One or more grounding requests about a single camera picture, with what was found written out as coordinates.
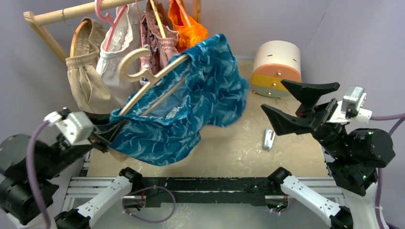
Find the blue leaf-print shorts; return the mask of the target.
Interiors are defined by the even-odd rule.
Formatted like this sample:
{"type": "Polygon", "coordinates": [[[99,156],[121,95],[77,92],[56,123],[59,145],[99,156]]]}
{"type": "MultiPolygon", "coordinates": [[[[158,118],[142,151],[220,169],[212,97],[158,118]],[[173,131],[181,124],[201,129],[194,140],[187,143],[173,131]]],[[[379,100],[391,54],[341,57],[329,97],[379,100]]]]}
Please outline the blue leaf-print shorts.
{"type": "Polygon", "coordinates": [[[185,50],[187,60],[153,85],[125,115],[111,148],[155,166],[186,158],[205,125],[228,127],[243,114],[249,92],[227,38],[214,35],[185,50]]]}

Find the white shorts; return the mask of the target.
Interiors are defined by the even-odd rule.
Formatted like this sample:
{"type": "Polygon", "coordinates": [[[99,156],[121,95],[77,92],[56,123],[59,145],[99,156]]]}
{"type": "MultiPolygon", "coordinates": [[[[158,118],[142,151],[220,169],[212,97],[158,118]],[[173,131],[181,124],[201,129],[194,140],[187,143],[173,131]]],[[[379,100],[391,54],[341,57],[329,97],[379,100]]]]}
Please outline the white shorts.
{"type": "Polygon", "coordinates": [[[100,58],[96,71],[112,96],[121,105],[140,88],[140,83],[129,82],[119,74],[118,66],[131,51],[141,46],[140,13],[137,3],[129,4],[123,11],[115,30],[111,27],[100,47],[100,58]]]}

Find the wooden clothes rack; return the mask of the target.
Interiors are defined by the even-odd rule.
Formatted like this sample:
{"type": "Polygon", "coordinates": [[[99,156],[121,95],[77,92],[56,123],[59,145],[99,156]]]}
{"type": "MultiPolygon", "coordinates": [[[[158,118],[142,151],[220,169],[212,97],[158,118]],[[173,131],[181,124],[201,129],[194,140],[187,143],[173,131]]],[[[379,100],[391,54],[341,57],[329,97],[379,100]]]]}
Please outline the wooden clothes rack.
{"type": "MultiPolygon", "coordinates": [[[[102,0],[101,10],[109,10],[122,5],[128,5],[135,2],[135,0],[102,0]]],[[[90,2],[82,5],[73,6],[61,10],[55,10],[48,13],[34,15],[31,11],[23,13],[23,17],[27,24],[42,38],[46,45],[56,54],[56,56],[65,63],[68,54],[56,41],[56,39],[45,28],[45,25],[69,20],[77,17],[83,17],[91,13],[95,13],[95,2],[90,2]]],[[[197,22],[201,22],[201,0],[192,1],[193,18],[197,22]]]]}

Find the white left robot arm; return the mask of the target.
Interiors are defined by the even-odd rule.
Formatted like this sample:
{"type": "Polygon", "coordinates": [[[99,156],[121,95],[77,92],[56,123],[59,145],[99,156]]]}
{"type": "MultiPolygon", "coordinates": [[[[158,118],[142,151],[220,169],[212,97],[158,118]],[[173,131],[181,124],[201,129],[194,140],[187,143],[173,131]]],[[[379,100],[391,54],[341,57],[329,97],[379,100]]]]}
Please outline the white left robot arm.
{"type": "Polygon", "coordinates": [[[51,180],[93,149],[107,152],[128,123],[108,114],[48,114],[32,135],[17,134],[0,145],[0,208],[19,229],[90,229],[119,199],[142,190],[142,176],[125,168],[85,204],[51,215],[58,185],[51,180]]]}

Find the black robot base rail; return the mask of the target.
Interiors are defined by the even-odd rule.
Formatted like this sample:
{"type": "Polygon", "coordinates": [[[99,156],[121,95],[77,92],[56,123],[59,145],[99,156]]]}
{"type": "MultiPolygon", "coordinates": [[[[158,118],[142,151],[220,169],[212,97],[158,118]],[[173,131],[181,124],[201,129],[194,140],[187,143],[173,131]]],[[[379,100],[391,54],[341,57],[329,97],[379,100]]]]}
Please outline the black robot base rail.
{"type": "MultiPolygon", "coordinates": [[[[279,167],[267,177],[145,177],[127,167],[119,175],[129,178],[129,188],[124,194],[152,187],[146,190],[144,197],[146,207],[157,208],[161,203],[172,203],[172,197],[164,190],[168,189],[177,203],[201,204],[250,204],[252,206],[277,205],[286,195],[292,194],[281,190],[282,181],[291,175],[286,169],[279,167]]],[[[117,191],[124,188],[124,183],[114,181],[118,177],[74,177],[71,179],[67,196],[70,198],[93,198],[102,191],[117,191]]],[[[311,189],[325,198],[332,198],[343,203],[343,194],[331,177],[299,177],[293,182],[298,188],[288,187],[290,191],[311,189]]]]}

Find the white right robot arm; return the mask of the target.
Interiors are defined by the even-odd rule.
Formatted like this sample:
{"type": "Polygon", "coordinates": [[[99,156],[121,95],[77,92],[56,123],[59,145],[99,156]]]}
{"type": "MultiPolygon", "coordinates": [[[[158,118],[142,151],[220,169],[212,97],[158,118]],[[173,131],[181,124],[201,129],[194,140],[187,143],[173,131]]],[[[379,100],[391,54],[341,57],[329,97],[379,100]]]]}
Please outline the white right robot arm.
{"type": "Polygon", "coordinates": [[[261,105],[276,135],[311,134],[333,158],[327,163],[346,205],[335,203],[301,183],[283,167],[268,177],[274,194],[286,194],[318,215],[331,229],[386,229],[377,192],[380,168],[395,157],[390,134],[376,128],[358,128],[350,133],[345,126],[367,123],[372,112],[363,108],[366,92],[352,86],[338,101],[318,104],[326,94],[339,89],[339,83],[309,84],[282,80],[283,86],[300,102],[294,116],[267,104],[261,105]]]}

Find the orange hanger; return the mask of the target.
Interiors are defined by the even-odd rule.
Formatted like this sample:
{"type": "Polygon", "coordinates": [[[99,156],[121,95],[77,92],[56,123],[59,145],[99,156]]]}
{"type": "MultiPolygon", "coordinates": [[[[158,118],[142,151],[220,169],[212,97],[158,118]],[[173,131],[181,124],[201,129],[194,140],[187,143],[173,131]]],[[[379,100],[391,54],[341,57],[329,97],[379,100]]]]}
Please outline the orange hanger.
{"type": "Polygon", "coordinates": [[[70,47],[70,57],[74,57],[75,54],[75,45],[77,43],[77,39],[79,37],[80,31],[90,22],[90,20],[86,19],[82,21],[74,31],[72,41],[71,41],[71,47],[70,47]]]}

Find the orange shorts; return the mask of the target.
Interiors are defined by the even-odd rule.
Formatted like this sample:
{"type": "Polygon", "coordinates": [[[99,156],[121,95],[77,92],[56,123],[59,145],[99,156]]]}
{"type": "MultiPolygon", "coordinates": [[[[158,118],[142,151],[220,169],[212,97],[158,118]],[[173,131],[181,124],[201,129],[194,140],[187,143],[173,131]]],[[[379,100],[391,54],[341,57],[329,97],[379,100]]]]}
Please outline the orange shorts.
{"type": "Polygon", "coordinates": [[[186,13],[182,0],[170,0],[168,17],[179,33],[176,48],[182,52],[208,38],[207,29],[186,13]]]}

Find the yellow hanger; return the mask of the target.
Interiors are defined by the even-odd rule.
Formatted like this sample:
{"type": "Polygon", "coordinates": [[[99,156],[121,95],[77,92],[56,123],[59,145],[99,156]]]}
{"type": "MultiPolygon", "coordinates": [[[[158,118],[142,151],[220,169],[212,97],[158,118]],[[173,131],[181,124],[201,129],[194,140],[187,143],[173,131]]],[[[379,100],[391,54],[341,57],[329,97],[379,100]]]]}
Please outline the yellow hanger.
{"type": "Polygon", "coordinates": [[[156,5],[155,5],[155,3],[154,3],[153,0],[149,0],[149,2],[150,2],[150,4],[151,4],[152,10],[153,10],[153,12],[154,12],[154,16],[155,16],[155,19],[156,19],[156,23],[157,23],[157,25],[158,25],[158,27],[159,27],[159,31],[160,31],[161,37],[162,37],[162,38],[166,38],[165,30],[164,30],[164,28],[163,28],[163,24],[162,24],[161,19],[160,19],[159,11],[158,11],[158,9],[157,9],[157,7],[156,7],[156,5]]]}

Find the round pastel drawer box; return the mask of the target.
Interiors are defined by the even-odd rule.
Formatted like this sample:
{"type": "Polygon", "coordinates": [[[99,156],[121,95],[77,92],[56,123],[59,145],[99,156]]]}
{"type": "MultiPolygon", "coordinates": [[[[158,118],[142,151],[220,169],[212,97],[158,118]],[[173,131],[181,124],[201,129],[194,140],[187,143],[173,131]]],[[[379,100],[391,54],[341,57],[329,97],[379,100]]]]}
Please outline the round pastel drawer box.
{"type": "Polygon", "coordinates": [[[286,41],[269,41],[257,50],[250,88],[252,92],[273,98],[289,95],[283,79],[302,82],[301,53],[298,46],[286,41]]]}

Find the light blue stapler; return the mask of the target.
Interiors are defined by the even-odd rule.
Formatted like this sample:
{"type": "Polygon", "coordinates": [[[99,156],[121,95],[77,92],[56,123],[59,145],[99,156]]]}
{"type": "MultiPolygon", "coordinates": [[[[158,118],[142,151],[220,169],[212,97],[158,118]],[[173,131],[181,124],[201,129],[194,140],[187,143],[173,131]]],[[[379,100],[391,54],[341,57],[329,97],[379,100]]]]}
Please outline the light blue stapler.
{"type": "Polygon", "coordinates": [[[275,140],[275,132],[269,128],[264,131],[263,148],[266,150],[271,150],[275,140]]]}

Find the dusty pink shorts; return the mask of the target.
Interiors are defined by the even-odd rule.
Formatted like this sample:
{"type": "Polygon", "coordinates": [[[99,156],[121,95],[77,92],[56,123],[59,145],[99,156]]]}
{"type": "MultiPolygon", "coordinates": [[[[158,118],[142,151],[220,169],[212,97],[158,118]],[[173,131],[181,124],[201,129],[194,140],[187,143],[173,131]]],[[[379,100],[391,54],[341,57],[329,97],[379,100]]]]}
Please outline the dusty pink shorts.
{"type": "Polygon", "coordinates": [[[174,31],[169,24],[169,19],[162,3],[158,0],[154,0],[154,3],[159,11],[166,38],[161,37],[154,12],[148,0],[140,21],[140,37],[141,47],[147,48],[149,54],[140,58],[140,69],[147,69],[156,74],[168,65],[172,56],[179,53],[176,48],[179,33],[174,31]]]}

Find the beige shorts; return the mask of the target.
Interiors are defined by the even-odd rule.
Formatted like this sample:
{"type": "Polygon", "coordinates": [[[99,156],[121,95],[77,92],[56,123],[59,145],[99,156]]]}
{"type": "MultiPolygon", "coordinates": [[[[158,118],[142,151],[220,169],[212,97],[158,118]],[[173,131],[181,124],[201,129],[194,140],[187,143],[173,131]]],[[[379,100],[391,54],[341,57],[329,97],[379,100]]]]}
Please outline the beige shorts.
{"type": "Polygon", "coordinates": [[[79,33],[74,57],[65,60],[67,77],[80,110],[93,114],[108,114],[121,105],[96,71],[100,46],[107,31],[97,20],[84,17],[82,21],[86,19],[90,22],[79,33]]]}

